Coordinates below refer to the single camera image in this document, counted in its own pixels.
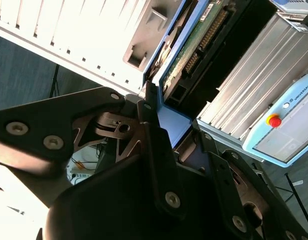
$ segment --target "red button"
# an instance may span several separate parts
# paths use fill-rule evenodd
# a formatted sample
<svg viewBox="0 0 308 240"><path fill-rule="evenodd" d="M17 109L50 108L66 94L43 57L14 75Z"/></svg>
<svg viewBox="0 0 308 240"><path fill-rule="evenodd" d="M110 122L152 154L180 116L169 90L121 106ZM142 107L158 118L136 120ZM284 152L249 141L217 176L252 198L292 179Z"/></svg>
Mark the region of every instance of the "red button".
<svg viewBox="0 0 308 240"><path fill-rule="evenodd" d="M282 120L278 116L274 116L269 119L269 125L273 128L277 128L282 124Z"/></svg>

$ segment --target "bolt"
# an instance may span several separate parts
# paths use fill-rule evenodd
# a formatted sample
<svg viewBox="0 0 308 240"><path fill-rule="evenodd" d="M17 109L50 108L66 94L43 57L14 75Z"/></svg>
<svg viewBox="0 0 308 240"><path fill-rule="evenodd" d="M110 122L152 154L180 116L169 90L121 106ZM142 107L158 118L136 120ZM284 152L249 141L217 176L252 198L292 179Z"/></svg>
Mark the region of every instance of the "bolt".
<svg viewBox="0 0 308 240"><path fill-rule="evenodd" d="M111 93L110 96L116 100L119 99L119 95L115 94L115 93Z"/></svg>
<svg viewBox="0 0 308 240"><path fill-rule="evenodd" d="M236 227L239 231L241 231L241 232L243 232L243 233L246 233L246 232L247 232L247 227L246 227L244 221L243 221L240 217L238 217L238 216L233 216L233 223L234 223L235 227Z"/></svg>
<svg viewBox="0 0 308 240"><path fill-rule="evenodd" d="M148 109L152 109L152 107L149 105L149 104L144 104L144 106L146 107L146 108L148 108Z"/></svg>
<svg viewBox="0 0 308 240"><path fill-rule="evenodd" d="M21 122L13 121L12 123L10 122L9 124L6 125L6 131L9 134L21 136L28 132L28 126L26 126Z"/></svg>
<svg viewBox="0 0 308 240"><path fill-rule="evenodd" d="M198 169L198 171L204 174L206 172L206 169L202 166L200 169Z"/></svg>
<svg viewBox="0 0 308 240"><path fill-rule="evenodd" d="M177 209L180 207L180 199L179 197L172 191L168 191L165 194L165 200L169 206Z"/></svg>
<svg viewBox="0 0 308 240"><path fill-rule="evenodd" d="M207 138L208 140L211 140L212 139L212 137L209 135L209 134L205 134L205 138Z"/></svg>
<svg viewBox="0 0 308 240"><path fill-rule="evenodd" d="M293 235L290 231L286 231L286 235L290 240L296 240L295 235Z"/></svg>
<svg viewBox="0 0 308 240"><path fill-rule="evenodd" d="M235 153L235 152L232 152L232 156L233 156L235 159L239 159L237 153Z"/></svg>
<svg viewBox="0 0 308 240"><path fill-rule="evenodd" d="M50 135L44 138L43 144L50 150L59 150L64 146L64 141L54 135Z"/></svg>

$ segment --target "universal robots logo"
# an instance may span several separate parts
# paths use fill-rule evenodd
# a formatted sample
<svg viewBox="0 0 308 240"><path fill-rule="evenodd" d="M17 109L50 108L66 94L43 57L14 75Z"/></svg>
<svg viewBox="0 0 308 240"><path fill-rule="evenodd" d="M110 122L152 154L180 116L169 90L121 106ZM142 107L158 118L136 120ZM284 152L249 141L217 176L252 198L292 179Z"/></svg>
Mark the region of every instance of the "universal robots logo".
<svg viewBox="0 0 308 240"><path fill-rule="evenodd" d="M307 93L307 90L308 90L308 85L296 97L291 98L289 102L291 103L293 101L296 101L297 99L300 99L304 94Z"/></svg>

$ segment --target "white ventilation grille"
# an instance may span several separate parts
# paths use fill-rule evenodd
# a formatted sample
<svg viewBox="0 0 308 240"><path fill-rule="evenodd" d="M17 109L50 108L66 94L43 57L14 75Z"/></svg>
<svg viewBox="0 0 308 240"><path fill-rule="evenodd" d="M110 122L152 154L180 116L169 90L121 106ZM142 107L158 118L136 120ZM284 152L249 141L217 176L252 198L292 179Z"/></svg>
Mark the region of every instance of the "white ventilation grille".
<svg viewBox="0 0 308 240"><path fill-rule="evenodd" d="M0 0L0 36L123 94L138 93L142 72L122 59L148 2Z"/></svg>
<svg viewBox="0 0 308 240"><path fill-rule="evenodd" d="M305 0L289 0L289 3L305 3Z"/></svg>

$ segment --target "green circuit board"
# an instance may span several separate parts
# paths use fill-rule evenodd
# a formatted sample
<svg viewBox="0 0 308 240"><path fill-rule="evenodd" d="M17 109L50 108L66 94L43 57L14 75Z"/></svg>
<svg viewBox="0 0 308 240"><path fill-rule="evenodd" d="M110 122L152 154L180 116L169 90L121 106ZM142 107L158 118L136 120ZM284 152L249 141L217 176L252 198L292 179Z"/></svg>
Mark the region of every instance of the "green circuit board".
<svg viewBox="0 0 308 240"><path fill-rule="evenodd" d="M208 45L214 33L226 17L228 12L223 10L223 7L227 4L227 2L227 0L218 0L217 2L211 2L207 6L200 20L196 24L186 43L167 72L163 80L164 90L171 85L172 81L183 69L190 72L199 58L199 56L195 53L195 50L198 47L204 49Z"/></svg>

